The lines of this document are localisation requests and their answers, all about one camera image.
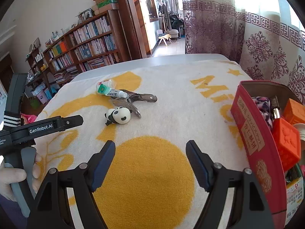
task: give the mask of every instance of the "stack of boxes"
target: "stack of boxes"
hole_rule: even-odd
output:
[[[93,0],[95,1],[95,5],[92,7],[95,15],[103,13],[107,10],[111,9],[119,9],[119,4],[117,0]]]

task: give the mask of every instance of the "panda toy head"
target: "panda toy head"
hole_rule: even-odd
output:
[[[130,110],[125,107],[118,107],[117,109],[111,108],[105,114],[107,118],[106,125],[110,125],[112,123],[126,124],[130,121]]]

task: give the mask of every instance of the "yellow circle pattern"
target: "yellow circle pattern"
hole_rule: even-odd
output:
[[[191,207],[194,174],[177,146],[141,136],[117,146],[93,195],[109,229],[173,229]]]

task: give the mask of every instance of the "orange cube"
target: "orange cube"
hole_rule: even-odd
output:
[[[279,118],[273,122],[272,135],[285,172],[301,159],[299,131],[283,118]]]
[[[289,98],[283,116],[291,125],[305,123],[305,106]]]

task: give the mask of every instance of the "yellow star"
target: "yellow star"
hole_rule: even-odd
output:
[[[235,76],[239,76],[239,75],[242,75],[239,70],[233,70],[233,69],[229,69],[229,71],[227,72],[229,74],[233,74]]]

